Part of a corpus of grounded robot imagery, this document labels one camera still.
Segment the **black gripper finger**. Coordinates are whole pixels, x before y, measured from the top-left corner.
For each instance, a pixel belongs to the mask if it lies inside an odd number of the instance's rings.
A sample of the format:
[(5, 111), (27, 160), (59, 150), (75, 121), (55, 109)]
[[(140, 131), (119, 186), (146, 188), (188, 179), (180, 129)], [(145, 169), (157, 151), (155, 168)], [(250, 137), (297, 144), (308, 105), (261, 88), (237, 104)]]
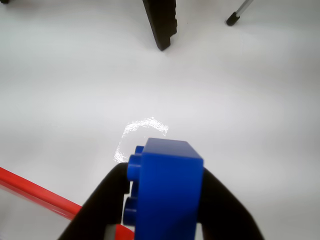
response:
[(119, 163), (104, 177), (60, 240), (103, 240), (107, 226), (121, 223), (124, 195), (130, 191), (127, 169), (127, 163)]
[(206, 168), (203, 171), (197, 222), (205, 240), (263, 240), (254, 218)]

